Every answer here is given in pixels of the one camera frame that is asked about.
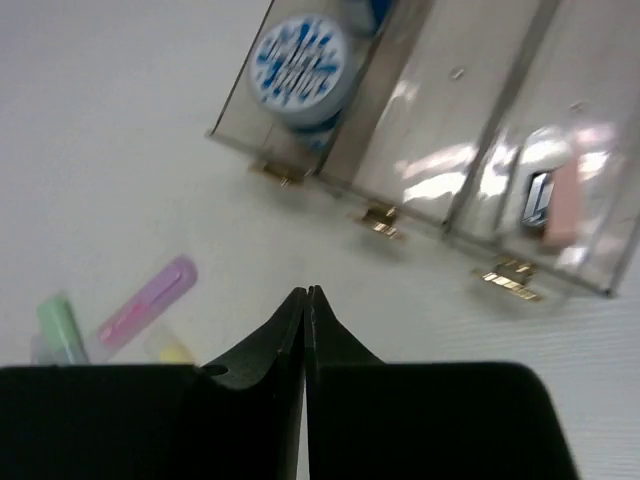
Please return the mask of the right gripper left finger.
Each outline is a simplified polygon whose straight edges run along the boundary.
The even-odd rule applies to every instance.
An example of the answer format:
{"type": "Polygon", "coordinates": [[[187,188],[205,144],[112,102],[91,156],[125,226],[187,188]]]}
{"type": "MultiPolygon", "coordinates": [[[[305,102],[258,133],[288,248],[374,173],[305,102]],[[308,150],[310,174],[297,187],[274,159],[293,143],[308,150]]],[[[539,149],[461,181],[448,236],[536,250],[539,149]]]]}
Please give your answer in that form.
{"type": "Polygon", "coordinates": [[[204,464],[214,479],[294,479],[303,393],[306,290],[294,288],[271,317],[201,367],[204,464]]]}

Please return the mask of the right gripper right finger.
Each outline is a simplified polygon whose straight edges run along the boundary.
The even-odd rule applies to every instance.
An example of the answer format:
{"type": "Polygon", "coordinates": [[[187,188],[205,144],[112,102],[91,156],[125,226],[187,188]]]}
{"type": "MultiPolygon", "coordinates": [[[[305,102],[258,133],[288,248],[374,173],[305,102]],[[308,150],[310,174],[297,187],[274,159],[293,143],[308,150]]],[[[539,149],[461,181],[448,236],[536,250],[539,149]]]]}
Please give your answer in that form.
{"type": "Polygon", "coordinates": [[[365,479],[377,461],[362,386],[383,362],[338,320],[319,285],[304,307],[304,349],[309,475],[365,479]]]}

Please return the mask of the yellow highlighter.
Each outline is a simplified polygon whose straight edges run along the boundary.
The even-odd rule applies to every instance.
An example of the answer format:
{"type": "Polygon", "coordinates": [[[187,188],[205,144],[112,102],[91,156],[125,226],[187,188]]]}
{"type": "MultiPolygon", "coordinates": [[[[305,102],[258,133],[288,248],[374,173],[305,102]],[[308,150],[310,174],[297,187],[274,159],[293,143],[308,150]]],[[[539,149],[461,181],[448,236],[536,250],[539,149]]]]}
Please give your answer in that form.
{"type": "Polygon", "coordinates": [[[144,350],[156,363],[196,364],[193,353],[168,322],[156,322],[146,329],[144,350]]]}

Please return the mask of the pink highlighter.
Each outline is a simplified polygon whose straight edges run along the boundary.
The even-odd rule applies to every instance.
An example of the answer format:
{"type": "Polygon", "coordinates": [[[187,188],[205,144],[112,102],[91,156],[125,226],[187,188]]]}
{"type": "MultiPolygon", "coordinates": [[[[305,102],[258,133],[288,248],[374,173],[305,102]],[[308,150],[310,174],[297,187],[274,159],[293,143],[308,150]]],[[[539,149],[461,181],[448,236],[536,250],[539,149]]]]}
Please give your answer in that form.
{"type": "Polygon", "coordinates": [[[109,352],[126,345],[196,283],[195,263],[178,256],[147,282],[98,330],[98,345],[109,352]]]}

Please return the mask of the green highlighter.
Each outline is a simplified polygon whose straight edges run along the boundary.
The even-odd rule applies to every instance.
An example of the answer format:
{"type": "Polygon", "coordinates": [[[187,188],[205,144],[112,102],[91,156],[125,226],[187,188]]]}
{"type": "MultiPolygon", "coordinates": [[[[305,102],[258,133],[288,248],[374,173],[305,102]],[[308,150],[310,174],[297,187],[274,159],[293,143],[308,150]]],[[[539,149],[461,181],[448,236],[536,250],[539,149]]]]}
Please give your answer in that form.
{"type": "Polygon", "coordinates": [[[39,333],[31,341],[31,360],[36,365],[86,365],[88,355],[71,303],[56,294],[37,306],[39,333]]]}

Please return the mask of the pink white correction tape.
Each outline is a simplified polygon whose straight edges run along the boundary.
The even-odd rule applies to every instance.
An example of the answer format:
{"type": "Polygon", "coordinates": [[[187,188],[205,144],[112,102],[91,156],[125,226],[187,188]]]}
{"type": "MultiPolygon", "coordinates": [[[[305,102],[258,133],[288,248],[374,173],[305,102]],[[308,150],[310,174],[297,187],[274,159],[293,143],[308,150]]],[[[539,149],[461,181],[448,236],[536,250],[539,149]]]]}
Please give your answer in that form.
{"type": "Polygon", "coordinates": [[[558,127],[533,132],[524,142],[517,171],[521,195],[519,225],[554,252],[576,243],[583,194],[579,186],[579,151],[558,127]]]}

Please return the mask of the clear three-compartment organizer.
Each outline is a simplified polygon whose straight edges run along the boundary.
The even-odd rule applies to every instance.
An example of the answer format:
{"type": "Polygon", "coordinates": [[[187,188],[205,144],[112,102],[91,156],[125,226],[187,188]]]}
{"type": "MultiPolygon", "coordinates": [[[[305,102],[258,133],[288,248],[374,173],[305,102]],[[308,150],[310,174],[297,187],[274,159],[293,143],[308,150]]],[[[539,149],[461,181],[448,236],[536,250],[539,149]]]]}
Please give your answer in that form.
{"type": "Polygon", "coordinates": [[[357,223],[390,239],[425,224],[477,253],[483,281],[536,300],[544,271],[610,296],[639,242],[639,5],[635,1],[273,1],[210,137],[281,185],[357,198],[357,223]],[[259,106],[248,64],[294,15],[350,39],[354,89],[326,147],[259,106]],[[529,135],[558,127],[579,151],[578,238],[554,252],[519,225],[529,135]]]}

